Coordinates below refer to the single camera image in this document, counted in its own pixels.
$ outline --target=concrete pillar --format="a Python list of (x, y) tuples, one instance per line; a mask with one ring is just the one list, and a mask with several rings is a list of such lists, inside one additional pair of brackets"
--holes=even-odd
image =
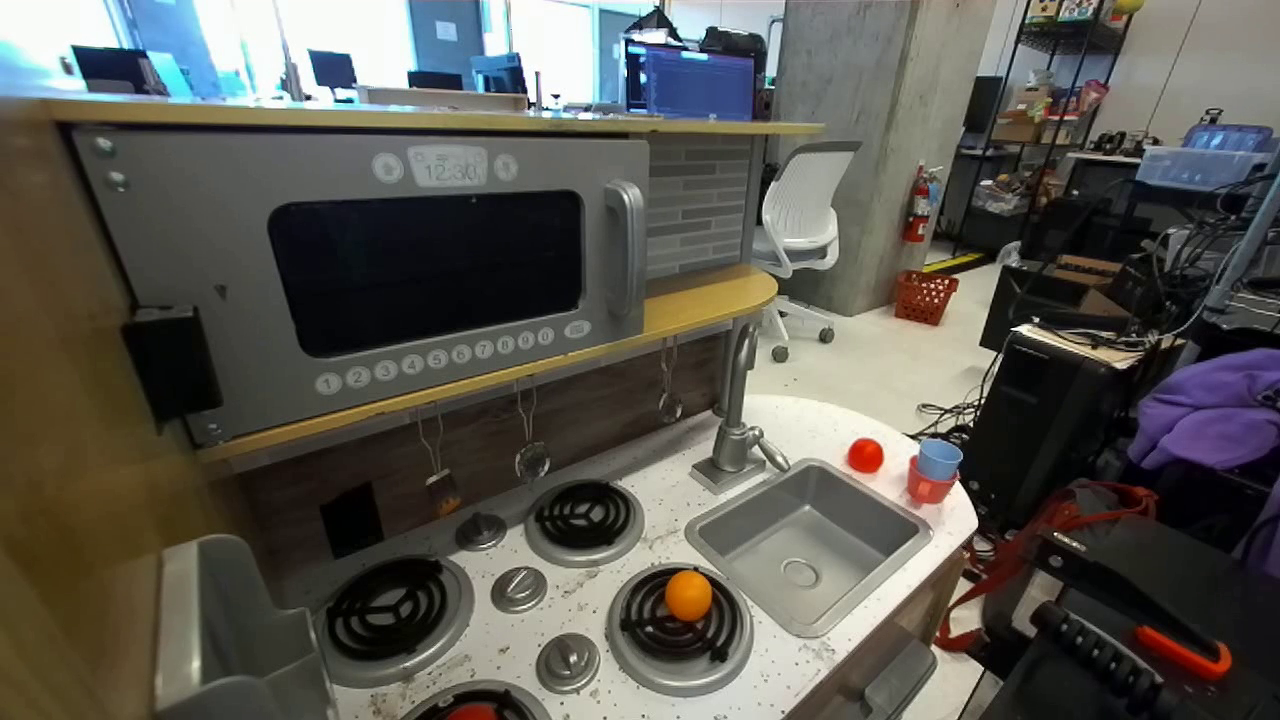
[(831, 313), (894, 301), (912, 169), (952, 161), (993, 7), (993, 0), (789, 0), (778, 114), (865, 139), (835, 192), (845, 255), (827, 277), (804, 277), (789, 290)]

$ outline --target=sink faucet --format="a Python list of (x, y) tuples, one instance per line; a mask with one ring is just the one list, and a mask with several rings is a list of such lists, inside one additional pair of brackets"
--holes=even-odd
[(764, 463), (753, 456), (758, 447), (778, 473), (791, 466), (789, 456), (769, 447), (764, 433), (744, 419), (753, 369), (758, 369), (758, 325), (737, 325), (727, 333), (727, 356), (726, 356), (726, 375), (721, 375), (718, 444), (714, 444), (710, 458), (691, 463), (691, 473), (704, 475), (710, 483), (744, 481), (744, 475), (764, 473)]

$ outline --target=black burner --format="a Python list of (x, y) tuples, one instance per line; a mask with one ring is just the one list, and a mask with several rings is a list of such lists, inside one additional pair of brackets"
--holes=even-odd
[(414, 720), (450, 720), (451, 713), (497, 717), (497, 720), (538, 720), (532, 708), (520, 704), (520, 697), (511, 697), (506, 688), (457, 692), (450, 704), (433, 704), (433, 708), (415, 713)]
[(538, 527), (560, 548), (607, 548), (626, 537), (634, 500), (614, 483), (570, 483), (541, 510)]
[(436, 561), (393, 561), (350, 581), (329, 604), (329, 637), (352, 659), (389, 659), (420, 648), (450, 604)]
[(727, 595), (727, 588), (718, 577), (710, 577), (718, 588), (714, 613), (697, 623), (679, 623), (663, 606), (663, 588), (676, 571), (679, 568), (659, 568), (659, 571), (638, 581), (638, 588), (626, 595), (621, 629), (638, 639), (638, 648), (646, 654), (657, 654), (657, 659), (710, 654), (710, 659), (726, 663), (727, 648), (737, 642), (737, 637), (744, 629), (737, 601)]

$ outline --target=metal sink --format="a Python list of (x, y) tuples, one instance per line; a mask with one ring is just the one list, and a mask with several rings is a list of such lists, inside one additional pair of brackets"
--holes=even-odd
[(859, 483), (804, 458), (697, 515), (686, 537), (782, 629), (818, 639), (929, 544), (924, 519)]

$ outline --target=purple cloth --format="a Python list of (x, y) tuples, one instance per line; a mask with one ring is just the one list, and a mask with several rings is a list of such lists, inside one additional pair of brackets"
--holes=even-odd
[(1172, 371), (1138, 406), (1130, 458), (1240, 466), (1280, 447), (1280, 352), (1254, 349)]
[(1280, 483), (1273, 483), (1270, 506), (1258, 510), (1254, 531), (1243, 531), (1235, 561), (1280, 581), (1280, 527), (1270, 523), (1273, 515), (1280, 515)]

